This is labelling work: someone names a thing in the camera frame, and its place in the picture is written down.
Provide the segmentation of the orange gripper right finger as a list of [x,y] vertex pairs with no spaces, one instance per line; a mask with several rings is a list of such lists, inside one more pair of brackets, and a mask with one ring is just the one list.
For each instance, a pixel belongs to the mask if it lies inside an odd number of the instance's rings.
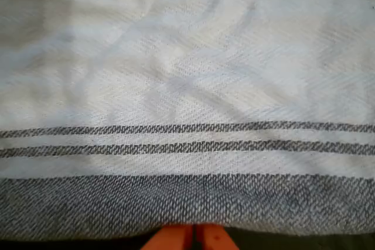
[[219,225],[197,225],[196,238],[204,250],[239,250],[226,230]]

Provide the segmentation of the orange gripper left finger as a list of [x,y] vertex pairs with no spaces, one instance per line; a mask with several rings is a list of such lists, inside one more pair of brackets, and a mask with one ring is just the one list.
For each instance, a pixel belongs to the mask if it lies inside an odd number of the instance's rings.
[[141,250],[186,250],[192,242],[192,225],[169,225],[156,232]]

